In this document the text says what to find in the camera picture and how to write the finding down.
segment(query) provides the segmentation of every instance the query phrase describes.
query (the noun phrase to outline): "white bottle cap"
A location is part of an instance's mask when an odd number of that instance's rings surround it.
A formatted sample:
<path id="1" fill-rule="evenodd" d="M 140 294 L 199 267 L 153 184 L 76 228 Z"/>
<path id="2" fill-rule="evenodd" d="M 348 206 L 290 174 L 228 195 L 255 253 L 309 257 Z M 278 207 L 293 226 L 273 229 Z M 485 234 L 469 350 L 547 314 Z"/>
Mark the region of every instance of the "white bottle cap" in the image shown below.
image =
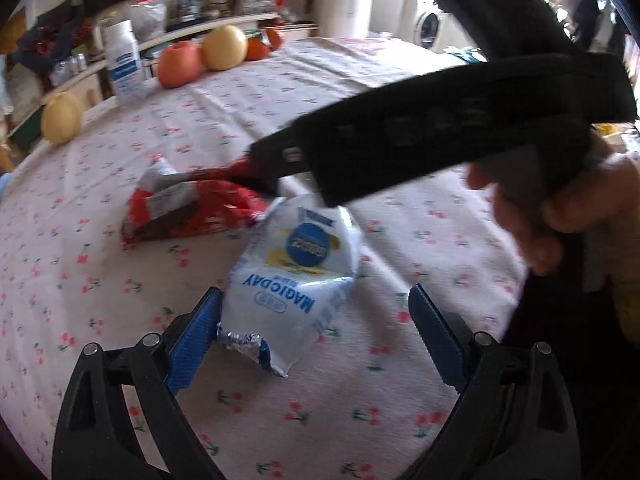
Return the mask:
<path id="1" fill-rule="evenodd" d="M 125 20 L 124 22 L 116 23 L 115 25 L 111 25 L 111 27 L 107 27 L 105 30 L 107 44 L 116 43 L 122 36 L 129 34 L 130 32 L 133 32 L 131 20 Z"/>

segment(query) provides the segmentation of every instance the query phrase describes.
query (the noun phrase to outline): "blue circular logo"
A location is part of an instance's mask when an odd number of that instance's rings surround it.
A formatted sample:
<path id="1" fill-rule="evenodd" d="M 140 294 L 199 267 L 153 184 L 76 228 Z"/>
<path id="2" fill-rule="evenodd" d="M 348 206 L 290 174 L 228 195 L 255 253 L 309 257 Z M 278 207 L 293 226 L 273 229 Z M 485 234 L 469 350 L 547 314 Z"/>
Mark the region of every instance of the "blue circular logo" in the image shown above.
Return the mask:
<path id="1" fill-rule="evenodd" d="M 287 240 L 287 254 L 302 267 L 324 262 L 330 250 L 329 235 L 315 224 L 300 224 Z"/>

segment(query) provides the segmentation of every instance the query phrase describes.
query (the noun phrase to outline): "black sleeve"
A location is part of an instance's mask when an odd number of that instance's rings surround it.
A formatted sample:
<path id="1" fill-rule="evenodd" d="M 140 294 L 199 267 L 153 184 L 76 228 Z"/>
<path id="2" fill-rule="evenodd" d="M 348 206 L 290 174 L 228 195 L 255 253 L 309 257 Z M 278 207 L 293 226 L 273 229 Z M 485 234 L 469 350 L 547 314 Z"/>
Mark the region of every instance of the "black sleeve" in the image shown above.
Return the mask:
<path id="1" fill-rule="evenodd" d="M 502 343 L 528 349 L 538 341 L 548 342 L 558 358 L 572 398 L 583 470 L 590 470 L 639 412 L 640 352 L 622 334 L 610 285 L 587 294 L 529 276 Z"/>

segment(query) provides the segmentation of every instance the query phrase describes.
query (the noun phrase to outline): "blue gripper pad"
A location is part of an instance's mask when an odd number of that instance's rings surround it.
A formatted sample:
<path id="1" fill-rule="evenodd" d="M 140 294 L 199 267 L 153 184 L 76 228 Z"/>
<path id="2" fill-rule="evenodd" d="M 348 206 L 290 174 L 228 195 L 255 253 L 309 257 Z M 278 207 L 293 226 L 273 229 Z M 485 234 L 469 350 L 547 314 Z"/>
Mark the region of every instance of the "blue gripper pad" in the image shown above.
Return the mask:
<path id="1" fill-rule="evenodd" d="M 461 394 L 468 382 L 467 351 L 473 337 L 459 314 L 440 310 L 422 288 L 409 291 L 409 314 L 442 381 Z"/>
<path id="2" fill-rule="evenodd" d="M 186 315 L 184 329 L 168 348 L 169 371 L 164 378 L 164 385 L 173 396 L 193 381 L 211 343 L 218 335 L 221 312 L 222 291 L 211 287 L 193 312 Z"/>

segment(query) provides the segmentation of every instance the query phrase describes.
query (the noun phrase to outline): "washing machine door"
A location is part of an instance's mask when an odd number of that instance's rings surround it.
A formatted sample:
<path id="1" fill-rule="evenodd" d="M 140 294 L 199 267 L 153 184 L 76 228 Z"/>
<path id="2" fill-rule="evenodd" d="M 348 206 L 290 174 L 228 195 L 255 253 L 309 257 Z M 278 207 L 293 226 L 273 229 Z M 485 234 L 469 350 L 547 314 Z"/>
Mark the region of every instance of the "washing machine door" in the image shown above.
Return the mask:
<path id="1" fill-rule="evenodd" d="M 440 30 L 440 19 L 435 12 L 425 12 L 417 20 L 414 43 L 426 49 L 431 49 Z"/>

